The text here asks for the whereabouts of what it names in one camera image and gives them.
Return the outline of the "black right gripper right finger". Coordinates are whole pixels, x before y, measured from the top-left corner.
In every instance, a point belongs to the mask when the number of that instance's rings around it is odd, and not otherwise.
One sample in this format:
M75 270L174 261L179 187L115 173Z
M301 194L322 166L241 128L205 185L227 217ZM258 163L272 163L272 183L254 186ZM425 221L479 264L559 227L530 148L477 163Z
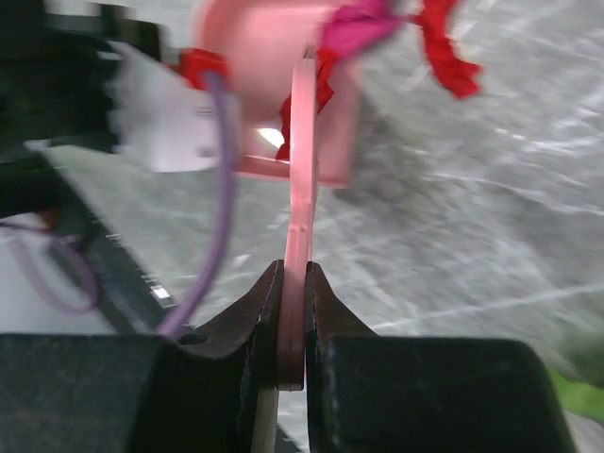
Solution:
M307 268L308 432L314 452L572 452L546 369L508 339L387 337Z

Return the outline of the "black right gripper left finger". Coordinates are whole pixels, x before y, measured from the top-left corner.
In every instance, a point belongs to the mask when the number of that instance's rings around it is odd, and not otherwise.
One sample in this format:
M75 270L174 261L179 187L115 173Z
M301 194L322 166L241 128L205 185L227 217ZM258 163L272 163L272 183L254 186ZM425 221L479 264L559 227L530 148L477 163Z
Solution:
M196 331L5 334L5 452L271 452L283 264Z

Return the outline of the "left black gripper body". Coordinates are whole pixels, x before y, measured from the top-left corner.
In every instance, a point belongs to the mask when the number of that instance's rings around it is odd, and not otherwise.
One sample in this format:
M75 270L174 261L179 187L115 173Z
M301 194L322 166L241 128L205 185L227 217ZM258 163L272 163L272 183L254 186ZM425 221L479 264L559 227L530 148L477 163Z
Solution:
M109 84L124 42L161 59L159 25L98 4L92 16L51 13L43 1L1 4L1 152L28 141L112 152Z

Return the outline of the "pink plastic brush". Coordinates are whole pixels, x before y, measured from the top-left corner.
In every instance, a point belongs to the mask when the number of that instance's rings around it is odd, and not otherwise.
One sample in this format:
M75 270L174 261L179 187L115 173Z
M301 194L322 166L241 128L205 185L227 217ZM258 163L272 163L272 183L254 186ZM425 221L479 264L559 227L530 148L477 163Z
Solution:
M276 386L304 387L304 288L316 198L316 59L307 49L293 73L290 121L290 211L276 346Z

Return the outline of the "pink plastic dustpan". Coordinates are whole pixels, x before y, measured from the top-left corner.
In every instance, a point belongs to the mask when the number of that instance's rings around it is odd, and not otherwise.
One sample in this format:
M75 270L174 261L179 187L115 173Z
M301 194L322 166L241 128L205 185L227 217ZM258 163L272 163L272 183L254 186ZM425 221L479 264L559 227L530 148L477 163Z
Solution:
M199 1L190 16L192 44L226 60L241 103L243 127L238 171L245 176L285 180L289 165L272 158L276 147L260 136L280 127L279 110L290 94L294 64L317 45L323 24L338 1ZM315 126L318 181L342 188L349 182L357 134L360 63L351 59L332 71L333 98Z

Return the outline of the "large red paper scrap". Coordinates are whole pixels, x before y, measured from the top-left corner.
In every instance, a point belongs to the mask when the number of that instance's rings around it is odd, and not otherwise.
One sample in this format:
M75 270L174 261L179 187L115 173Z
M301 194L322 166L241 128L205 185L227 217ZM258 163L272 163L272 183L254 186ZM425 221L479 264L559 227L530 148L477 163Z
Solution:
M338 54L327 47L316 49L316 106L320 113L334 94L329 86L328 80L337 59ZM288 96L280 109L281 135L284 143L279 147L276 160L290 160L290 125L291 125L291 100Z

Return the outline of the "magenta paper scrap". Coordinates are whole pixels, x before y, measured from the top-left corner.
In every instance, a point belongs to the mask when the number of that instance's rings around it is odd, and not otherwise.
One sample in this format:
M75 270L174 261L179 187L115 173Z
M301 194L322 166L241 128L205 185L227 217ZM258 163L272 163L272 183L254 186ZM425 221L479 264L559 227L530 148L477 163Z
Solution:
M390 37L407 21L394 2L363 0L337 8L322 27L319 48L349 59Z

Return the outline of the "red paper scrap strip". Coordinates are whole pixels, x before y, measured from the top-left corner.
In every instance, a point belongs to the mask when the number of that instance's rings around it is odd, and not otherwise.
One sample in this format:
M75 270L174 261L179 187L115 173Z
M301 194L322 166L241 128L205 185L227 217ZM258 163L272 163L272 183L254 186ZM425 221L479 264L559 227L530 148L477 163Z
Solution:
M424 0L413 21L422 30L424 52L434 77L456 98L464 99L479 92L475 77L481 67L461 59L448 35L448 19L457 5L457 0Z

